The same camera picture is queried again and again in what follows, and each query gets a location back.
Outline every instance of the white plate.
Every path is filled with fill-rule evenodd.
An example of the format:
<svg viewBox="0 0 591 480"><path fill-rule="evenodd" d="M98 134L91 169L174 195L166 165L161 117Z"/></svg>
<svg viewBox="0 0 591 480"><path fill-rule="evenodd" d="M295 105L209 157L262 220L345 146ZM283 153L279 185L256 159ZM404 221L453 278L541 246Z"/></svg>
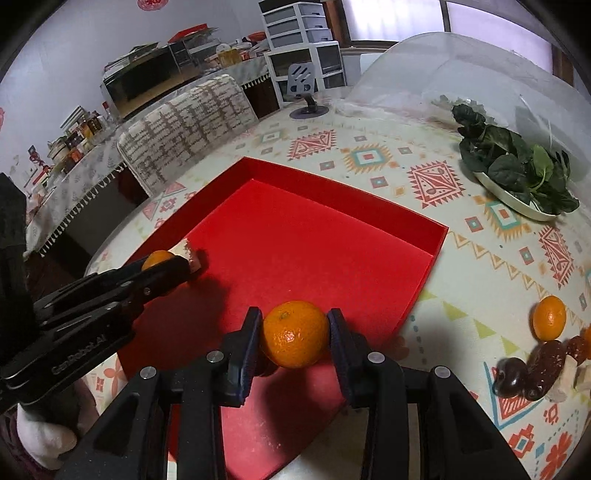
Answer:
<svg viewBox="0 0 591 480"><path fill-rule="evenodd" d="M513 197L512 194L505 191L502 187L492 181L486 173L478 172L474 173L476 179L482 183L482 186L491 192L495 197L502 201L505 205L512 208L516 212L519 212L527 218L537 220L539 222L549 222L554 220L558 215L550 215L549 213L540 212L534 202L526 205L521 200Z"/></svg>

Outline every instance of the tablecloth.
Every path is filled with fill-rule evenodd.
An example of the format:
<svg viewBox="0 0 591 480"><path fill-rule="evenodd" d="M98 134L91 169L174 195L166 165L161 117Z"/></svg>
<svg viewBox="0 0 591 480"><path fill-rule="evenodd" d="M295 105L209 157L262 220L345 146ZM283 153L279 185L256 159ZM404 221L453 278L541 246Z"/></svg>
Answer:
<svg viewBox="0 0 591 480"><path fill-rule="evenodd" d="M238 85L248 88L266 79L268 68L264 57L257 57L205 75L169 93L118 126L103 143L86 154L48 195L27 226L27 255L33 251L45 254L74 216L96 197L99 189L109 184L125 168L123 158L117 150L117 140L125 130L162 104L224 73L232 76Z"/></svg>
<svg viewBox="0 0 591 480"><path fill-rule="evenodd" d="M322 101L331 103L330 98ZM289 111L271 115L219 148L143 204L105 242L88 272L120 267L181 205L243 156L299 168L426 215L447 225L449 233L425 288L386 352L412 368L451 368L532 479L550 480L587 425L589 392L573 390L560 404L546 399L531 403L498 398L491 385L499 359L526 359L536 346L528 317L545 296L557 295L567 306L560 339L589 325L588 218L576 211L545 224L513 212L464 171L460 137L452 129L410 120L347 118L334 108L325 116L295 121ZM90 374L101 408L122 388L124 378L116 357ZM365 422L363 413L345 410L277 478L359 478ZM173 478L174 462L169 466Z"/></svg>

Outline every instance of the orange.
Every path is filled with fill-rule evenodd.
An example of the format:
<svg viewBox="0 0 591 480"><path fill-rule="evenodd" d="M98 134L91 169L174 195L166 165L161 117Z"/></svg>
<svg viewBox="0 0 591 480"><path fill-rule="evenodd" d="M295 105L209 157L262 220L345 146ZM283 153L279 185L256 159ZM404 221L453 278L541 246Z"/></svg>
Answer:
<svg viewBox="0 0 591 480"><path fill-rule="evenodd" d="M170 253L168 250L156 250L149 254L148 258L142 265L142 271L153 267L154 265L158 265L159 263L166 262L174 257L174 254Z"/></svg>
<svg viewBox="0 0 591 480"><path fill-rule="evenodd" d="M539 340L549 342L557 339L566 325L566 308L562 300L550 295L542 299L534 310L532 326Z"/></svg>
<svg viewBox="0 0 591 480"><path fill-rule="evenodd" d="M272 309L262 323L261 348L285 368L314 365L329 344L329 321L307 301L288 301Z"/></svg>

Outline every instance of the window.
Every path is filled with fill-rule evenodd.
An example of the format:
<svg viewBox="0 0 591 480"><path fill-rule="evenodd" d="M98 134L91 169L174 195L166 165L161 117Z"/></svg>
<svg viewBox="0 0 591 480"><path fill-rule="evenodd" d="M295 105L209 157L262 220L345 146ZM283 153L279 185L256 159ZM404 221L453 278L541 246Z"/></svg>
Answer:
<svg viewBox="0 0 591 480"><path fill-rule="evenodd" d="M421 33L451 31L512 51L548 72L553 71L552 45L548 41L477 8L439 0L340 1L344 12L341 21L346 21L349 32L347 40L355 46L368 41L394 43ZM524 15L535 20L527 11Z"/></svg>
<svg viewBox="0 0 591 480"><path fill-rule="evenodd" d="M399 42L444 31L439 0L343 0L343 7L352 41Z"/></svg>
<svg viewBox="0 0 591 480"><path fill-rule="evenodd" d="M465 5L447 3L451 31L525 57L552 73L552 45L504 18Z"/></svg>

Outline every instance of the leafy greens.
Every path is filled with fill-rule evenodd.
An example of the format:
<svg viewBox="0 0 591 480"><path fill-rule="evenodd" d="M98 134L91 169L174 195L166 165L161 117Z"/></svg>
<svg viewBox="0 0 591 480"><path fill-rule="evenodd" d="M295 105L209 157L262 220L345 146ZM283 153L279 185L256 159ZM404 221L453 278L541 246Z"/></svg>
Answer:
<svg viewBox="0 0 591 480"><path fill-rule="evenodd" d="M579 208L566 188L570 160L566 152L553 156L541 145L529 147L520 135L487 125L485 117L470 106L452 108L458 132L464 137L460 153L466 167L483 172L517 199L534 202L545 213L558 215Z"/></svg>

